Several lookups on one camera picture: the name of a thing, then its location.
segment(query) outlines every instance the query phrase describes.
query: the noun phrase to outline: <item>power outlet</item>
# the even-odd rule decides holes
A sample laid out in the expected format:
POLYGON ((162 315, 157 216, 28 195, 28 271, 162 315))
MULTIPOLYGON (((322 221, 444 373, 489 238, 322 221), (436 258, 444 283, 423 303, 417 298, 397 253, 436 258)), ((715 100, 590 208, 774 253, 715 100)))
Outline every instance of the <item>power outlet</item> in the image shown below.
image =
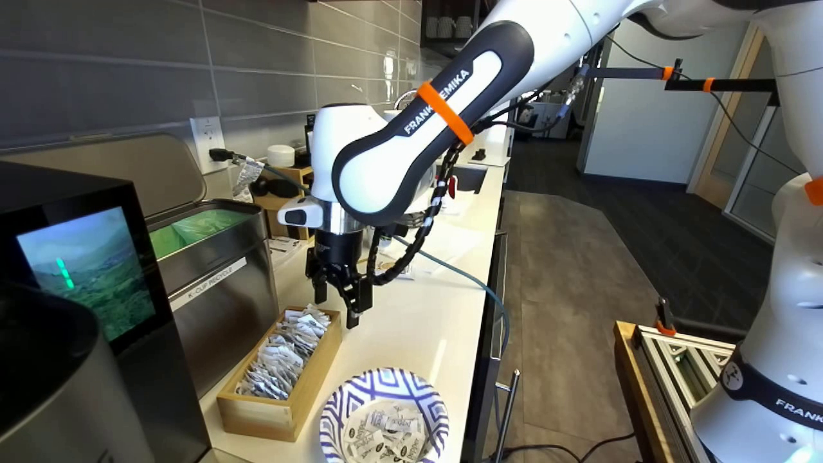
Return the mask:
POLYGON ((198 150, 199 172, 206 175, 206 172, 223 170, 225 166, 212 162, 207 158, 207 150, 225 148, 220 119, 188 119, 188 123, 190 123, 190 137, 192 137, 196 150, 198 150))

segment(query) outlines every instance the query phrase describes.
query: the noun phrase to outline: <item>sink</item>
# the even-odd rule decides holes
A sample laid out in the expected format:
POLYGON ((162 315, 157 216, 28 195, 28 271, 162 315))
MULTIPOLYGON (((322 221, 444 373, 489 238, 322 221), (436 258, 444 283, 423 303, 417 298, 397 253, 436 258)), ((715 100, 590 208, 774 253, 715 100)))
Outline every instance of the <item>sink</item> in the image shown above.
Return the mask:
POLYGON ((486 170, 482 168, 451 168, 451 175, 458 177, 458 190, 472 190, 480 193, 486 170))

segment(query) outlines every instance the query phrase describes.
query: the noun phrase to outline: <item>blue patterned plate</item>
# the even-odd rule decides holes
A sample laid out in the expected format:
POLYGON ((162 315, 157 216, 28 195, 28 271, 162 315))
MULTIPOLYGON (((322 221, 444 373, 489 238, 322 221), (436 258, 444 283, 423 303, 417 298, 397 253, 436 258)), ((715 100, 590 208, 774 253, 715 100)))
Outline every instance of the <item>blue patterned plate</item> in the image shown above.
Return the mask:
POLYGON ((444 437, 439 393, 400 369, 343 382, 319 414, 319 445, 329 463, 433 463, 444 437))

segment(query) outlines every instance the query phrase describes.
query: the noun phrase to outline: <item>cabinet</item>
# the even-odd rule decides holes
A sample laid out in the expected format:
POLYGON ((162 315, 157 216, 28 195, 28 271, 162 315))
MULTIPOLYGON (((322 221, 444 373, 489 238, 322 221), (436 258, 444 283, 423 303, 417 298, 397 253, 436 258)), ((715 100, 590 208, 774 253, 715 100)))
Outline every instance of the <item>cabinet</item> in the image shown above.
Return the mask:
POLYGON ((495 0, 422 0, 422 46, 458 54, 495 0))

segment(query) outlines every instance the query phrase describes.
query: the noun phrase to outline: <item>counter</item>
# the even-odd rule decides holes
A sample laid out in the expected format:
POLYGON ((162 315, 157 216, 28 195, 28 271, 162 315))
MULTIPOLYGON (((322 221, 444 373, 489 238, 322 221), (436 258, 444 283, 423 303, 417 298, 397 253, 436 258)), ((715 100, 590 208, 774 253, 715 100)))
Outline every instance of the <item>counter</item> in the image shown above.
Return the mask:
MULTIPOLYGON (((507 170, 503 159, 507 137, 477 137, 475 145, 463 150, 458 166, 489 170, 482 189, 477 195, 458 193, 454 200, 446 200, 423 244, 426 253, 436 256, 454 251, 454 242, 469 242, 469 248, 460 248, 451 260, 446 256, 436 258, 444 258, 449 266, 458 266, 477 280, 489 278, 507 170), (486 150, 482 166, 469 159, 475 150, 486 150)), ((329 290, 329 303, 324 306, 340 308, 342 301, 331 296, 336 296, 336 290, 329 290)), ((368 369, 394 366, 419 373, 439 392, 449 416, 449 437, 441 461, 460 461, 486 294, 469 280, 446 271, 433 271, 423 258, 417 258, 410 262, 410 278, 381 287, 372 296, 372 308, 361 315, 359 326, 343 335, 333 366, 311 406, 313 420, 295 443, 223 433, 215 406, 223 378, 199 400, 210 445, 244 461, 322 461, 316 441, 322 402, 346 378, 368 369)), ((311 301, 309 280, 288 289, 280 298, 283 306, 306 306, 306 301, 311 301)))

